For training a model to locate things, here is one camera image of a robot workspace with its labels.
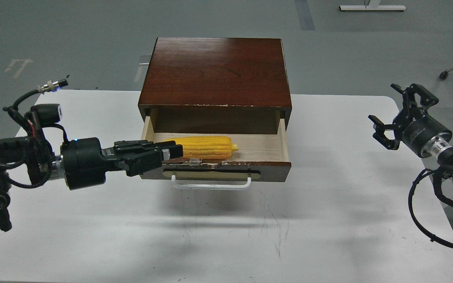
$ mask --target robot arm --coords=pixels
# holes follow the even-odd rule
[[[0,229],[11,229],[7,207],[11,185],[36,188],[48,180],[64,178],[68,187],[79,189],[103,184],[106,172],[124,170],[127,176],[143,174],[162,166],[163,161],[183,156],[183,147],[174,141],[153,143],[147,140],[117,141],[113,147],[103,149],[98,138],[68,140],[62,126],[59,104],[32,106],[25,115],[18,112],[18,105],[38,93],[56,91],[68,82],[52,82],[27,92],[14,104],[3,110],[20,125],[27,136],[0,140]],[[45,138],[43,128],[56,127],[64,132],[64,141],[58,156]],[[27,165],[31,184],[21,184],[9,177],[7,170]]]
[[[441,202],[453,207],[453,200],[447,198],[442,192],[442,182],[445,179],[453,181],[453,146],[449,144],[452,132],[429,115],[428,109],[438,103],[438,98],[426,88],[417,84],[412,84],[405,90],[395,84],[392,84],[391,87],[403,96],[403,109],[394,118],[392,124],[388,125],[385,125],[376,116],[369,115],[368,118],[374,123],[375,133],[373,137],[388,150],[397,150],[399,143],[403,142],[421,158],[429,156],[436,158],[437,163],[440,165],[438,169],[424,169],[413,182],[408,196],[408,207],[415,225],[431,241],[453,248],[453,243],[430,233],[420,224],[413,213],[412,206],[412,199],[417,184],[424,177],[432,175],[435,196]],[[418,94],[421,98],[420,107],[415,101],[415,94]],[[394,131],[395,138],[393,140],[385,136],[386,130]]]

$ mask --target connector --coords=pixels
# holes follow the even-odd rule
[[[38,87],[38,92],[45,93],[45,92],[55,92],[59,88],[63,88],[64,86],[68,85],[68,81],[65,79],[61,79],[60,81],[52,82],[48,81],[45,85]]]

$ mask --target wheel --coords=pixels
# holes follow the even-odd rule
[[[440,76],[439,76],[440,79],[446,79],[446,77],[448,77],[448,72],[447,72],[447,71],[443,71],[443,72],[440,74]]]

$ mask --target yellow corn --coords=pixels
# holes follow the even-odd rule
[[[238,149],[236,143],[228,136],[187,136],[170,138],[176,145],[183,145],[184,158],[225,159]]]

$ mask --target gray floor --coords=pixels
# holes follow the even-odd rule
[[[437,78],[453,64],[453,1],[382,1],[405,5],[402,13],[338,10],[361,4],[0,1],[0,138],[18,130],[1,107],[49,79],[69,75],[70,88],[140,90],[146,71],[138,77],[140,56],[151,54],[159,36],[282,38],[291,93],[385,95],[399,105],[401,97],[389,85],[419,83],[440,99],[431,115],[453,131],[453,72],[445,81]],[[26,59],[23,68],[23,61],[8,68],[12,60]],[[453,226],[453,209],[446,213]]]

